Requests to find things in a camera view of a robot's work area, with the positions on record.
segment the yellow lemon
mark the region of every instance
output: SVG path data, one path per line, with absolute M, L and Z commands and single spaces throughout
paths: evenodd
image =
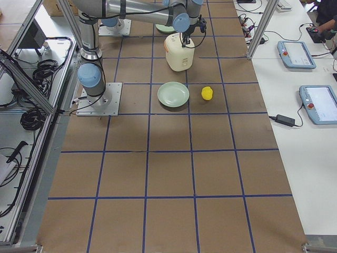
M 213 90 L 211 87 L 206 86 L 201 90 L 201 96 L 204 100 L 211 100 L 213 97 Z

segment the green plate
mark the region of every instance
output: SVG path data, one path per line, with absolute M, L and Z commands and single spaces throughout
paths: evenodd
M 188 88 L 178 82 L 168 82 L 158 90 L 159 101 L 168 107 L 179 107 L 186 103 L 190 97 Z
M 156 25 L 156 28 L 162 33 L 175 33 L 175 30 L 171 26 Z

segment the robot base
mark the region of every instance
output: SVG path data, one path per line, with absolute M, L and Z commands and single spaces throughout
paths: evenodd
M 121 37 L 129 36 L 131 30 L 131 20 L 124 20 L 124 27 L 122 29 L 108 30 L 106 26 L 101 26 L 98 30 L 100 37 Z
M 107 106 L 103 106 L 102 108 L 94 108 L 89 105 L 88 100 L 80 100 L 78 104 L 79 109 L 76 112 L 77 116 L 118 116 L 118 110 L 120 108 L 120 100 L 122 93 L 122 83 L 106 83 L 106 92 L 110 92 L 112 94 L 112 100 Z M 83 89 L 81 96 L 86 96 L 86 92 Z

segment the black cable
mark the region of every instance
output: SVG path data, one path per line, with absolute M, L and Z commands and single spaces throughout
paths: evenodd
M 48 78 L 53 76 L 57 68 L 58 62 L 56 60 L 47 59 L 40 61 L 37 64 L 37 69 L 33 72 L 32 77 L 35 85 L 46 98 L 49 98 L 52 89 L 52 83 Z
M 245 8 L 243 8 L 243 7 L 240 5 L 240 3 L 238 3 L 238 2 L 237 2 L 237 5 L 241 8 L 241 9 L 236 9 L 237 11 L 240 11 L 240 12 L 249 12 L 249 13 L 252 13 L 252 14 L 263 14 L 263 12 L 253 12 L 253 11 L 255 11 L 255 10 L 261 8 L 261 6 L 262 6 L 262 0 L 260 0 L 260 5 L 259 5 L 258 8 L 252 9 L 252 10 L 250 10 L 250 11 L 247 10 L 247 9 L 245 9 Z
M 16 101 L 17 101 L 17 95 L 13 95 L 13 98 L 12 98 L 11 101 L 9 101 L 9 102 L 6 103 L 6 104 L 0 104 L 0 107 L 8 107 L 8 106 L 10 106 L 10 105 L 15 104 Z
M 12 77 L 12 79 L 13 79 L 13 81 L 14 81 L 14 83 L 15 83 L 15 85 L 18 87 L 18 89 L 21 89 L 20 87 L 19 87 L 19 84 L 18 84 L 18 82 L 17 82 L 17 80 L 16 80 L 16 77 L 14 76 L 14 74 L 13 74 L 13 72 L 11 71 L 11 69 L 9 69 L 7 66 L 6 66 L 6 64 L 4 64 L 2 61 L 0 61 L 0 65 L 1 66 L 3 66 L 5 69 L 6 69 L 6 71 L 10 74 L 10 76 Z M 34 108 L 36 108 L 36 109 L 39 109 L 39 110 L 41 110 L 32 100 L 30 100 L 29 98 L 26 98 L 26 100 L 28 100 L 29 101 L 29 104 L 32 104 L 33 106 L 34 106 Z
M 33 157 L 33 152 L 34 152 L 34 149 L 35 149 L 35 146 L 36 146 L 37 139 L 38 139 L 39 135 L 41 134 L 41 131 L 42 131 L 42 128 L 40 128 L 40 130 L 39 130 L 39 132 L 38 132 L 36 138 L 34 138 L 34 142 L 33 142 L 33 145 L 32 145 L 32 149 L 31 149 L 31 151 L 30 151 L 30 153 L 29 153 L 29 158 L 28 158 L 27 164 L 26 164 L 24 170 L 22 171 L 22 174 L 21 174 L 21 177 L 20 177 L 20 181 L 19 181 L 19 185 L 18 185 L 18 187 L 16 188 L 16 194 L 15 194 L 15 197 L 14 197 L 12 203 L 8 205 L 8 207 L 7 207 L 6 210 L 0 211 L 0 218 L 2 218 L 2 217 L 4 217 L 4 216 L 6 216 L 7 214 L 9 214 L 10 211 L 13 209 L 13 207 L 14 207 L 15 204 L 16 204 L 17 198 L 18 198 L 18 196 L 19 196 L 19 193 L 20 193 L 20 191 L 21 191 L 22 185 L 23 185 L 24 180 L 25 180 L 25 177 L 26 177 L 27 170 L 28 170 L 28 168 L 29 168 L 29 164 L 30 164 L 31 159 L 32 159 L 32 157 Z
M 21 59 L 16 58 L 16 57 L 14 57 L 14 59 L 17 60 L 17 61 L 25 62 L 25 63 L 29 63 L 29 64 L 36 64 L 36 63 L 38 63 L 38 61 L 36 61 L 36 62 L 28 62 L 28 61 L 24 61 L 24 60 L 21 60 Z
M 25 130 L 35 131 L 43 126 L 46 115 L 40 108 L 32 108 L 22 114 L 20 124 Z
M 311 57 L 323 56 L 323 55 L 327 55 L 327 54 L 331 54 L 331 52 L 324 53 L 324 54 L 311 55 Z
M 205 30 L 205 33 L 204 33 L 203 38 L 201 39 L 200 43 L 199 43 L 197 46 L 194 46 L 194 47 L 185 46 L 185 48 L 191 48 L 191 49 L 197 48 L 198 46 L 200 46 L 200 45 L 204 42 L 205 38 L 206 38 L 206 30 Z M 179 39 L 180 39 L 180 43 L 181 43 L 182 45 L 184 45 L 184 44 L 183 44 L 183 41 L 181 40 L 181 33 L 179 34 Z
M 27 73 L 22 69 L 22 67 L 20 66 L 20 64 L 12 57 L 10 56 L 9 54 L 7 54 L 7 52 L 3 51 L 1 48 L 0 48 L 0 54 L 2 54 L 7 60 L 9 60 L 10 62 L 12 62 L 14 65 L 17 66 L 17 69 L 27 78 L 29 79 L 29 81 L 31 82 L 32 85 L 34 85 L 34 81 L 32 80 L 32 78 L 27 75 Z
M 297 114 L 299 115 L 299 117 L 300 117 L 300 119 L 301 119 L 301 125 L 295 125 L 295 127 L 301 127 L 301 126 L 303 126 L 303 119 L 302 119 L 302 117 L 300 116 L 300 110 L 302 109 L 304 107 L 304 104 L 302 103 L 302 105 L 301 105 L 301 107 L 297 110 Z
M 299 37 L 297 40 L 290 40 L 290 39 L 284 38 L 284 37 L 282 37 L 281 34 L 275 32 L 275 31 L 264 31 L 264 32 L 268 32 L 268 33 L 276 33 L 279 37 L 281 37 L 281 38 L 284 39 L 285 41 L 299 41 L 299 40 L 301 39 L 302 35 L 303 35 L 303 33 L 302 33 L 302 31 L 301 31 L 301 27 L 302 27 L 303 25 L 308 25 L 308 24 L 312 24 L 312 23 L 305 23 L 305 24 L 302 24 L 302 25 L 299 26 L 299 31 L 300 31 L 301 35 L 300 35 L 300 37 Z
M 86 99 L 86 98 L 87 98 L 87 96 L 80 96 L 80 97 L 78 97 L 77 99 L 78 99 L 78 100 L 82 100 L 82 99 Z M 75 104 L 77 99 L 74 99 L 74 100 L 72 101 L 72 104 Z
M 128 13 L 125 13 L 125 15 L 145 15 L 145 14 L 153 14 L 153 13 L 157 13 L 157 12 L 161 12 L 161 11 L 164 11 L 166 9 L 169 9 L 170 7 L 174 7 L 176 5 L 173 5 L 173 6 L 168 6 L 168 7 L 165 7 L 165 8 L 162 8 L 162 9 L 158 9 L 156 11 L 151 11 L 151 12 L 128 12 Z M 116 14 L 114 16 L 110 16 L 110 17 L 91 17 L 89 16 L 88 14 L 82 12 L 82 15 L 86 18 L 89 18 L 89 20 L 106 20 L 106 19 L 110 19 L 110 18 L 114 18 L 114 17 L 119 17 L 120 14 Z

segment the cardboard box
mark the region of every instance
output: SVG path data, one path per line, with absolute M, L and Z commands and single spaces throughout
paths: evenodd
M 77 8 L 72 3 L 71 0 L 68 0 L 70 8 L 72 9 L 74 15 L 78 15 Z M 45 7 L 49 16 L 63 16 L 62 10 L 57 2 L 57 0 L 44 0 L 43 6 Z

